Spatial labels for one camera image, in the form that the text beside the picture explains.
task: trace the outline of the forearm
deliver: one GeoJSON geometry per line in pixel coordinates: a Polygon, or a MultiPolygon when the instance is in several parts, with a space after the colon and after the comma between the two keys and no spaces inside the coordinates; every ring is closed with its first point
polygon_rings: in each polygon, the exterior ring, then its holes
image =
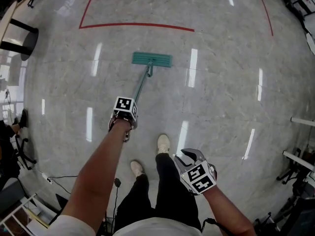
{"type": "Polygon", "coordinates": [[[80,171],[63,211],[86,222],[95,231],[108,206],[124,135],[123,123],[115,124],[80,171]]]}
{"type": "Polygon", "coordinates": [[[256,235],[248,218],[241,213],[217,186],[205,191],[203,195],[209,202],[218,223],[235,235],[256,235]]]}

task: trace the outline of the white shoe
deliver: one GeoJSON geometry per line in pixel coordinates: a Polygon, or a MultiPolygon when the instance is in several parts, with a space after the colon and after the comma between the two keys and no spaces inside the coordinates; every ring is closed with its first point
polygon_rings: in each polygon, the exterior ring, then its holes
{"type": "Polygon", "coordinates": [[[139,164],[137,161],[132,161],[132,162],[130,163],[130,167],[131,167],[131,170],[132,170],[133,174],[134,174],[136,177],[138,177],[138,176],[144,174],[143,168],[142,168],[141,164],[139,164]]]}
{"type": "Polygon", "coordinates": [[[169,141],[169,138],[167,135],[162,134],[158,137],[157,140],[157,153],[169,153],[169,148],[171,147],[171,142],[169,141]]]}

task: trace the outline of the person's foot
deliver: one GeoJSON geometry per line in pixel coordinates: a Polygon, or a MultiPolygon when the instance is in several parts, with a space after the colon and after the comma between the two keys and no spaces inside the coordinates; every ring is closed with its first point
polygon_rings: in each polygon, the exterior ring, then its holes
{"type": "Polygon", "coordinates": [[[23,109],[22,110],[21,120],[19,122],[20,128],[26,127],[27,126],[27,121],[28,121],[28,112],[26,111],[26,109],[23,109]]]}
{"type": "Polygon", "coordinates": [[[135,175],[135,177],[138,177],[138,176],[144,174],[142,165],[140,163],[138,163],[137,161],[132,161],[130,163],[130,167],[131,167],[131,170],[132,170],[133,174],[135,175]]]}
{"type": "Polygon", "coordinates": [[[169,148],[171,146],[171,142],[169,141],[169,138],[167,137],[167,135],[162,134],[158,137],[157,140],[157,148],[158,151],[157,153],[169,153],[169,148]]]}

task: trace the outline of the white shirt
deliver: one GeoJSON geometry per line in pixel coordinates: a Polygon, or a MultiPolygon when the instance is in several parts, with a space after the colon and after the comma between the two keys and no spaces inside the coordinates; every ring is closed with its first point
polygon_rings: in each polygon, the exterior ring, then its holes
{"type": "MultiPolygon", "coordinates": [[[[49,227],[45,236],[95,236],[85,222],[67,215],[60,215],[49,227]]],[[[134,222],[114,233],[115,236],[202,236],[191,226],[166,218],[148,218],[134,222]]]]}

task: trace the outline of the mop head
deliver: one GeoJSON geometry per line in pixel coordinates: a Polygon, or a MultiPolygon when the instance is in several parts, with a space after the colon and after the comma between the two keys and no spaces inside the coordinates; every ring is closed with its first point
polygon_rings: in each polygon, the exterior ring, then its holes
{"type": "Polygon", "coordinates": [[[173,57],[166,54],[134,52],[132,64],[147,65],[152,62],[156,66],[172,67],[173,57]]]}

